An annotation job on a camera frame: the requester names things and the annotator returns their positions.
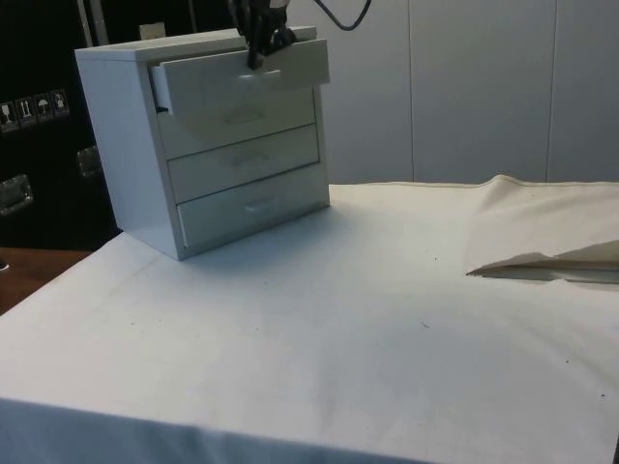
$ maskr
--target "black cabinet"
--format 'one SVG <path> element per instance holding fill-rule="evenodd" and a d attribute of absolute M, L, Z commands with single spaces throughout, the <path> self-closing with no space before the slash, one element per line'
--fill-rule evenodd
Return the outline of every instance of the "black cabinet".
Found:
<path fill-rule="evenodd" d="M 142 24 L 232 25 L 225 0 L 194 14 L 182 0 L 97 4 L 111 43 L 139 40 Z M 100 26 L 92 0 L 0 0 L 0 247 L 96 249 L 118 233 L 74 59 Z"/>

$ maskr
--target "black cable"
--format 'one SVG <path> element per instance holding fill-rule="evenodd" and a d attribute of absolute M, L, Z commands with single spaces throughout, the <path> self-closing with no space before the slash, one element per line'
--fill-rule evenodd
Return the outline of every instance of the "black cable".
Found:
<path fill-rule="evenodd" d="M 331 13 L 331 10 L 329 10 L 329 8 L 324 3 L 322 3 L 322 0 L 313 0 L 313 1 L 316 3 L 316 5 L 322 8 L 322 10 L 327 14 L 327 16 L 342 31 L 354 31 L 355 29 L 357 29 L 357 27 L 359 27 L 359 24 L 361 24 L 361 22 L 364 20 L 364 18 L 368 14 L 369 6 L 371 5 L 371 0 L 366 0 L 366 5 L 364 6 L 364 9 L 361 11 L 361 14 L 357 18 L 357 20 L 351 26 L 345 26 L 341 22 L 339 22 L 339 19 L 337 19 L 336 16 L 333 13 Z"/>

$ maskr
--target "folded cloth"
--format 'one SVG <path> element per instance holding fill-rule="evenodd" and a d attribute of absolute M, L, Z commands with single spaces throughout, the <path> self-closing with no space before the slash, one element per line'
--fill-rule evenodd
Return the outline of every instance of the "folded cloth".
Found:
<path fill-rule="evenodd" d="M 498 176 L 481 189 L 465 254 L 468 274 L 516 271 L 527 278 L 526 270 L 531 278 L 619 281 L 619 184 Z"/>

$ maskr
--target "drawer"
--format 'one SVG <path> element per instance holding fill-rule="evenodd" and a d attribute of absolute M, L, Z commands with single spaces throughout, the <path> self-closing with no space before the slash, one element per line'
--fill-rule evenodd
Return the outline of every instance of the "drawer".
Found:
<path fill-rule="evenodd" d="M 315 122 L 311 89 L 277 92 L 216 111 L 177 118 L 159 113 L 165 157 L 168 160 L 242 142 L 269 133 Z"/>
<path fill-rule="evenodd" d="M 186 247 L 224 243 L 329 203 L 322 164 L 178 206 Z"/>
<path fill-rule="evenodd" d="M 173 116 L 181 116 L 329 81 L 324 40 L 295 43 L 270 56 L 257 71 L 248 69 L 247 54 L 235 51 L 168 61 L 153 67 L 157 106 Z"/>
<path fill-rule="evenodd" d="M 316 125 L 255 138 L 168 163 L 177 203 L 318 162 Z"/>

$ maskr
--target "white wall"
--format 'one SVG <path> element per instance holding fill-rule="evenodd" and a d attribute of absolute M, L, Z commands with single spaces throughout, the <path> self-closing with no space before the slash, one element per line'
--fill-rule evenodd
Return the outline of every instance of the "white wall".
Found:
<path fill-rule="evenodd" d="M 325 0 L 352 23 L 365 0 Z M 310 0 L 290 4 L 293 25 L 329 39 L 331 84 L 323 86 L 333 183 L 413 179 L 408 0 L 374 0 L 362 25 L 342 32 Z"/>
<path fill-rule="evenodd" d="M 415 180 L 546 172 L 555 0 L 411 0 Z"/>
<path fill-rule="evenodd" d="M 619 2 L 559 0 L 550 181 L 619 181 Z"/>
<path fill-rule="evenodd" d="M 350 23 L 365 0 L 326 3 Z M 374 0 L 351 33 L 295 0 L 290 19 L 330 40 L 332 182 L 619 181 L 617 0 Z"/>

